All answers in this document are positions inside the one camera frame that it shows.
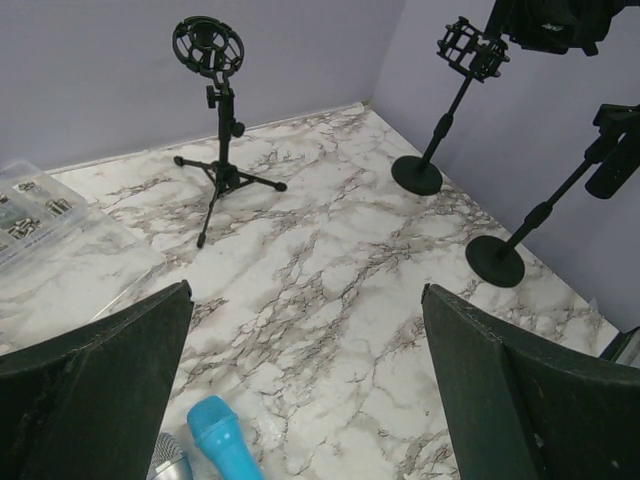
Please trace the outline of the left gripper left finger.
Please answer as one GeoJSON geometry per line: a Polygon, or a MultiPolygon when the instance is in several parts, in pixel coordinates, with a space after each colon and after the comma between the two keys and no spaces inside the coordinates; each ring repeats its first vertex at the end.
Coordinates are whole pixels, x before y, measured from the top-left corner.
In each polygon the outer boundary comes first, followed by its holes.
{"type": "Polygon", "coordinates": [[[174,283],[1,358],[4,479],[143,479],[194,304],[174,283]]]}

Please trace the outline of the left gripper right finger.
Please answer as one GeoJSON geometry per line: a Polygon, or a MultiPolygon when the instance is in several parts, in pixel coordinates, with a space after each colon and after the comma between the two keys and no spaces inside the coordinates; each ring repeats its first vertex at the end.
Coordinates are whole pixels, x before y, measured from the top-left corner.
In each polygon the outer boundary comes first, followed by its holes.
{"type": "Polygon", "coordinates": [[[638,478],[638,369],[544,339],[436,284],[421,303],[461,478],[638,478]]]}

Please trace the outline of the silver microphone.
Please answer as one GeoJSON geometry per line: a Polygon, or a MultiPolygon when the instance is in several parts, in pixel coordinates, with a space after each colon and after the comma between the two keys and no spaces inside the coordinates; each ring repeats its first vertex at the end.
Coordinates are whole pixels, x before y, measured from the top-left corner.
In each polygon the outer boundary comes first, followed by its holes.
{"type": "Polygon", "coordinates": [[[167,432],[161,432],[156,440],[147,480],[192,480],[193,472],[187,452],[167,432]]]}

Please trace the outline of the blue microphone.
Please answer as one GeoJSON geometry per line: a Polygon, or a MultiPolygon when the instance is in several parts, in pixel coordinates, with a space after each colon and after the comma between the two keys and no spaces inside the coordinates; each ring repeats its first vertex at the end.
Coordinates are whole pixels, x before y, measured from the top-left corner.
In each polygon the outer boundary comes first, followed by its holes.
{"type": "Polygon", "coordinates": [[[225,480],[265,478],[244,439],[237,414],[219,396],[209,396],[187,413],[195,446],[225,480]]]}

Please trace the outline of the black tripod microphone stand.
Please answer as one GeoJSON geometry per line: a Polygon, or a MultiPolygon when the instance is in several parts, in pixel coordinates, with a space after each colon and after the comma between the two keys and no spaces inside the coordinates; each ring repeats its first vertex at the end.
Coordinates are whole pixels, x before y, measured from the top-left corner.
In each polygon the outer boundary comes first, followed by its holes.
{"type": "Polygon", "coordinates": [[[224,196],[257,183],[278,192],[287,190],[284,182],[275,182],[243,172],[229,161],[231,140],[244,135],[245,124],[235,117],[235,92],[230,78],[243,65],[245,47],[240,36],[226,23],[208,16],[191,16],[179,22],[172,33],[172,48],[176,58],[188,70],[207,78],[208,107],[218,114],[219,156],[205,163],[175,156],[179,167],[198,168],[213,184],[214,191],[208,205],[197,247],[204,247],[214,206],[224,196]]]}

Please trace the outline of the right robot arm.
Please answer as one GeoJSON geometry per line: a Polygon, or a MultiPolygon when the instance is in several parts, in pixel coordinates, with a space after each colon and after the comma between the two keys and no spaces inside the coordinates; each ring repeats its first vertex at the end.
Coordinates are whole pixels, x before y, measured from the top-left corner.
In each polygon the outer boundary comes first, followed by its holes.
{"type": "Polygon", "coordinates": [[[564,55],[580,49],[595,56],[612,19],[638,5],[635,0],[497,0],[484,37],[499,40],[506,35],[524,50],[564,55]]]}

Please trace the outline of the round base clip stand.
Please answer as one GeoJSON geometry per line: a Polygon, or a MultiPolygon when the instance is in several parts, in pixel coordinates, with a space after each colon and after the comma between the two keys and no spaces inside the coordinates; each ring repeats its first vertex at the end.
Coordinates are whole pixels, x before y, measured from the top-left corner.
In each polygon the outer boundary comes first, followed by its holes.
{"type": "Polygon", "coordinates": [[[502,288],[518,285],[524,278],[525,265],[516,246],[550,216],[555,204],[594,165],[598,168],[627,133],[639,135],[639,107],[603,104],[593,120],[598,137],[585,150],[584,160],[562,185],[538,204],[509,239],[482,235],[465,249],[471,269],[486,282],[502,288]]]}

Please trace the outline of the black mesh-head microphone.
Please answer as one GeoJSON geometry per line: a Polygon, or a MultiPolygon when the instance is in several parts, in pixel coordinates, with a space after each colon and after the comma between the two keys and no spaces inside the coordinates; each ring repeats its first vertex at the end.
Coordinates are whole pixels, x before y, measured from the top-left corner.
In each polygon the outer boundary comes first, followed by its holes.
{"type": "Polygon", "coordinates": [[[639,135],[627,133],[588,180],[585,188],[598,199],[610,199],[638,168],[639,135]]]}

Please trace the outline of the clear plastic screw box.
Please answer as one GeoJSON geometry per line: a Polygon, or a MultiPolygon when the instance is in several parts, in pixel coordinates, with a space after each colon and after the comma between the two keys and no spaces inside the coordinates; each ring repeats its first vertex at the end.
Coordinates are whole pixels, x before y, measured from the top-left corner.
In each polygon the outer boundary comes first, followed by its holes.
{"type": "Polygon", "coordinates": [[[26,160],[1,165],[1,265],[50,250],[89,219],[80,194],[26,160]]]}

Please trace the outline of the round base shock-mount stand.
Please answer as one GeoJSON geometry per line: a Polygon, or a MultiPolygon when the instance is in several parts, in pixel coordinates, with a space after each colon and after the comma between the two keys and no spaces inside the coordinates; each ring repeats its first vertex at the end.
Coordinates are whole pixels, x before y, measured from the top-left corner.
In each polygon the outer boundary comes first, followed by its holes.
{"type": "Polygon", "coordinates": [[[464,81],[437,123],[423,155],[404,155],[394,161],[391,174],[400,187],[419,196],[435,195],[441,190],[443,176],[431,163],[432,157],[449,133],[455,113],[471,83],[499,78],[499,68],[510,61],[507,50],[503,40],[486,39],[483,32],[465,17],[460,16],[455,23],[446,26],[444,37],[437,41],[436,54],[461,74],[464,81]]]}

